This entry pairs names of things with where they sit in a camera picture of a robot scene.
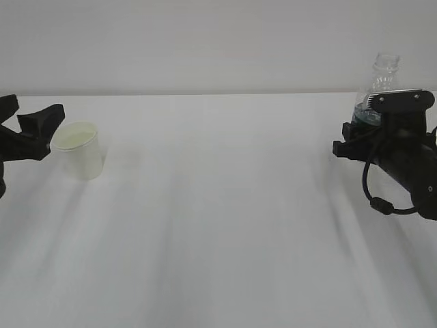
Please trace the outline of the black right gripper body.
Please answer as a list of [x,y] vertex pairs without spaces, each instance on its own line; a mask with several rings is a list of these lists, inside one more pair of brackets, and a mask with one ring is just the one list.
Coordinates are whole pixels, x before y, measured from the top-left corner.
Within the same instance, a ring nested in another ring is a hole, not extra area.
[[425,113],[383,114],[381,125],[372,126],[372,132],[353,141],[333,142],[333,154],[338,158],[365,162],[375,150],[378,157],[385,156],[389,148],[409,150],[419,144],[429,145]]

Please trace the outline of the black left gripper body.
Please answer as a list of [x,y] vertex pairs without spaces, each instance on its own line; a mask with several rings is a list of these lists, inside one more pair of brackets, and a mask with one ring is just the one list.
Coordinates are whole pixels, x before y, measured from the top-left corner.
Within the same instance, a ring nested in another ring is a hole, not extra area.
[[1,126],[1,161],[41,161],[50,152],[51,139],[33,138]]

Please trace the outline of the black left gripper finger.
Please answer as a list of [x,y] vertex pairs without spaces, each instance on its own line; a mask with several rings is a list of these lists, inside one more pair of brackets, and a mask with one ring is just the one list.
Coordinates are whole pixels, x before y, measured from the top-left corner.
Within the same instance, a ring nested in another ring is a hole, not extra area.
[[65,119],[65,111],[62,104],[54,104],[35,113],[17,115],[17,118],[21,135],[49,145]]
[[0,121],[1,126],[4,127],[4,123],[13,117],[19,110],[19,103],[17,95],[10,94],[0,97]]

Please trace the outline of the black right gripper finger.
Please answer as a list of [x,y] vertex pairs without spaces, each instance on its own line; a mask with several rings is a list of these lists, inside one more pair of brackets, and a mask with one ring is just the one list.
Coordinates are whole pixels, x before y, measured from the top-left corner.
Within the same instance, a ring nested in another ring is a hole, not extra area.
[[342,126],[342,135],[345,142],[358,139],[367,133],[372,132],[372,126],[368,124],[357,124],[355,122],[345,122]]

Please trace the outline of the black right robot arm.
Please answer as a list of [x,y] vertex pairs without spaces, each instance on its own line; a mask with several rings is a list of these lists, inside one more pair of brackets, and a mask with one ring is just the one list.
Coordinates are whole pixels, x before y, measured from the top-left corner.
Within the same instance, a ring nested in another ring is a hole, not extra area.
[[[419,214],[436,220],[436,130],[427,132],[424,113],[383,115],[380,126],[343,124],[333,154],[365,164],[361,184],[369,205],[384,215]],[[376,165],[410,194],[412,207],[395,208],[370,193],[367,176]]]

